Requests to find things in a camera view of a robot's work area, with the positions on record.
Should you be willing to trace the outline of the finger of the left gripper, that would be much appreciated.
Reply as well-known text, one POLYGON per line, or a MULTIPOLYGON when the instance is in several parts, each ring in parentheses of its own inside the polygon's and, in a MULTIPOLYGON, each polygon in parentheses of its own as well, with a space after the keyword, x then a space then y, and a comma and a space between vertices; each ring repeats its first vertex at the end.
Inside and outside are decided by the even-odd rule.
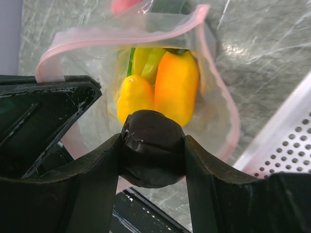
POLYGON ((0 77, 0 175, 28 177, 77 119, 101 96, 89 76, 37 83, 33 76, 0 77))

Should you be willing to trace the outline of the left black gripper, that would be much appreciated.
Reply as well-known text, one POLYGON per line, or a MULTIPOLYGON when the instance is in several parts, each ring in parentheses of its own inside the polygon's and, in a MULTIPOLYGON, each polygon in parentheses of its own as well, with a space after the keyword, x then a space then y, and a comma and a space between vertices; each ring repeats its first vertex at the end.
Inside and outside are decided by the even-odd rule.
POLYGON ((112 233, 190 233, 133 188, 116 194, 110 224, 112 233))

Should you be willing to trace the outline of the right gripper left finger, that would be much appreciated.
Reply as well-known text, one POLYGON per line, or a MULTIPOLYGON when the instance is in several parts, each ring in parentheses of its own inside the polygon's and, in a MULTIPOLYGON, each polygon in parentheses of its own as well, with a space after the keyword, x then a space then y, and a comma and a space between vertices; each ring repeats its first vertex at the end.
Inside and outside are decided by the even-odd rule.
POLYGON ((0 180, 3 233, 107 233, 121 135, 41 177, 0 180))

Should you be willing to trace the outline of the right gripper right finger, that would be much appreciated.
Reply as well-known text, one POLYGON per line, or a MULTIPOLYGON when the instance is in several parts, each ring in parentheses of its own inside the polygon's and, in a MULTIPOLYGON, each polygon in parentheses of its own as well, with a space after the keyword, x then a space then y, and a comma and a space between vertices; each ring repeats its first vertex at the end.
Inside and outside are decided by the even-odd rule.
POLYGON ((308 233, 311 177, 277 173, 258 179, 185 137, 186 180, 195 233, 308 233))

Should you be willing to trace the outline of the yellow pear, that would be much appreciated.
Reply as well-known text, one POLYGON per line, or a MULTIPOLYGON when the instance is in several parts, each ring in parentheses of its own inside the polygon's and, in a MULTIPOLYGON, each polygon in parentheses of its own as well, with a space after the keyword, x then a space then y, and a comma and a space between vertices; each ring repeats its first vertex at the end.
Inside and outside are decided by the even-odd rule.
POLYGON ((117 117, 122 124, 128 115, 138 110, 154 109, 154 87, 142 76, 131 75, 124 79, 117 101, 117 117))

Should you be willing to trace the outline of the yellow green starfruit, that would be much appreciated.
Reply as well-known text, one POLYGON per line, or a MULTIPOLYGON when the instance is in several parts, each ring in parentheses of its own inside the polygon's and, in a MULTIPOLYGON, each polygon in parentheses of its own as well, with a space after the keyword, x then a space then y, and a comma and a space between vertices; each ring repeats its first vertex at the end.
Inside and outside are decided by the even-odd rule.
POLYGON ((163 48, 135 48, 132 75, 144 77, 151 85, 156 82, 158 65, 166 53, 163 48))

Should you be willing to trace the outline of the orange yellow mango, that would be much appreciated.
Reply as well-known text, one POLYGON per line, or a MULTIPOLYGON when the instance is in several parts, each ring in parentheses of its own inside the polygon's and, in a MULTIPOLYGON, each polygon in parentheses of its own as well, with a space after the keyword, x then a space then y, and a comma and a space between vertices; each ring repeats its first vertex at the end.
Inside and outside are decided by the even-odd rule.
POLYGON ((198 86, 198 65, 190 52, 166 52, 156 76, 155 110, 186 126, 194 112, 198 86))

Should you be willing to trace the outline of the pink peach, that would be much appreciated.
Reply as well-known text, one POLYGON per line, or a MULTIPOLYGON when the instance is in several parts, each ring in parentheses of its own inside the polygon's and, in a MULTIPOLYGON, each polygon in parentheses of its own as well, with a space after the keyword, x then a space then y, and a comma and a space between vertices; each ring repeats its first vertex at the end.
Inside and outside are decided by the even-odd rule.
POLYGON ((140 2, 141 0, 112 0, 111 3, 112 13, 117 14, 140 2))

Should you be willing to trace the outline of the clear zip top bag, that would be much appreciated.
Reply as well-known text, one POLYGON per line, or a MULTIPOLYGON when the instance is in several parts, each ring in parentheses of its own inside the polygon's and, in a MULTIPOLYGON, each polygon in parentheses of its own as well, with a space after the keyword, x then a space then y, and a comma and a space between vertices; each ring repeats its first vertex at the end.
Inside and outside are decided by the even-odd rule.
POLYGON ((99 26, 58 32, 35 71, 38 83, 87 75, 102 96, 62 142, 77 159, 119 132, 138 110, 177 122, 222 161, 240 136, 238 109, 214 63, 208 4, 169 9, 167 1, 112 1, 99 26))

